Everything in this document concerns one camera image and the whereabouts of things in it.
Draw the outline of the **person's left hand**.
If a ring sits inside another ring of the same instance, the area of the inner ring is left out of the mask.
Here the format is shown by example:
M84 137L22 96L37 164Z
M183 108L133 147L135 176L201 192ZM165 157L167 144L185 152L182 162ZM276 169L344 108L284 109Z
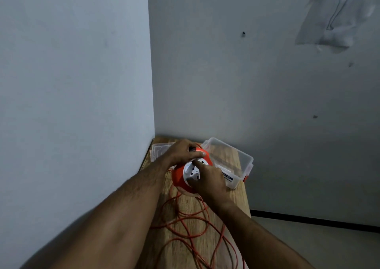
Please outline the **person's left hand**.
M188 139L181 139L175 142L170 148L162 155L166 168L187 163L193 160L188 159L189 151L197 150L197 143Z

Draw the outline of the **person's right hand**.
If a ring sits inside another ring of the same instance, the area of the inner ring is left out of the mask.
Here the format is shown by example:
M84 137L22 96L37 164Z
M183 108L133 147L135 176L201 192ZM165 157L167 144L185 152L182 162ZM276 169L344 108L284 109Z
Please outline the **person's right hand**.
M187 179L189 186L212 207L230 198L225 178L220 168L205 165L199 160L192 161L197 168L196 177Z

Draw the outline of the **orange cable reel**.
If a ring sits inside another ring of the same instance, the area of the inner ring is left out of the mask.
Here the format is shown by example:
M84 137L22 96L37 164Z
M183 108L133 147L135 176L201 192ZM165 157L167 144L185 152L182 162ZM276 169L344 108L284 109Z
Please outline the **orange cable reel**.
M172 170L172 182L182 194L197 196L196 191L187 185L187 163L174 167Z

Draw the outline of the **person's right forearm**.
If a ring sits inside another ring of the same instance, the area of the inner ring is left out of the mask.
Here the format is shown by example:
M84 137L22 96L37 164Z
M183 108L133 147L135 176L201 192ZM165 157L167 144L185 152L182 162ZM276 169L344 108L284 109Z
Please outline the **person's right forearm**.
M229 196L202 196L222 220L249 269L315 269L299 253L242 211Z

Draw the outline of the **person's left forearm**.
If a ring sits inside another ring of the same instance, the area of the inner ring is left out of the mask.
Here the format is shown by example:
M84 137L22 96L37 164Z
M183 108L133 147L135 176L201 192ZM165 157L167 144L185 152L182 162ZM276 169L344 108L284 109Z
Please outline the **person's left forearm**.
M50 269L134 269L172 165L161 156L110 194Z

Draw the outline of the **clear plastic storage box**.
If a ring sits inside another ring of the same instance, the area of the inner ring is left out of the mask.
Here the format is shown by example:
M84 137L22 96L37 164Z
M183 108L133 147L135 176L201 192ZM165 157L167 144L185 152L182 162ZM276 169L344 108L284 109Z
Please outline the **clear plastic storage box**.
M221 169L229 189L235 190L250 175L254 166L252 156L215 137L205 140L201 147L208 152L214 166Z

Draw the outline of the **clear plastic box lid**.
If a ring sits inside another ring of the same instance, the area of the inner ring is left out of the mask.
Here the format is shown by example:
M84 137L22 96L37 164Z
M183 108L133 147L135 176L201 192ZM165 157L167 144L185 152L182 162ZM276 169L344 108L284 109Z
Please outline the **clear plastic box lid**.
M174 143L175 142L152 144L150 150L150 161L154 162L157 158L162 156Z

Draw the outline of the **wooden table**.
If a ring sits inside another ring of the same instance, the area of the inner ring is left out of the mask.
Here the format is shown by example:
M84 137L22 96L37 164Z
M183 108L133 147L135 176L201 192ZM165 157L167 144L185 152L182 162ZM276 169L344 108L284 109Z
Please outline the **wooden table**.
M135 269L249 269L225 224L199 196L173 185L172 170Z

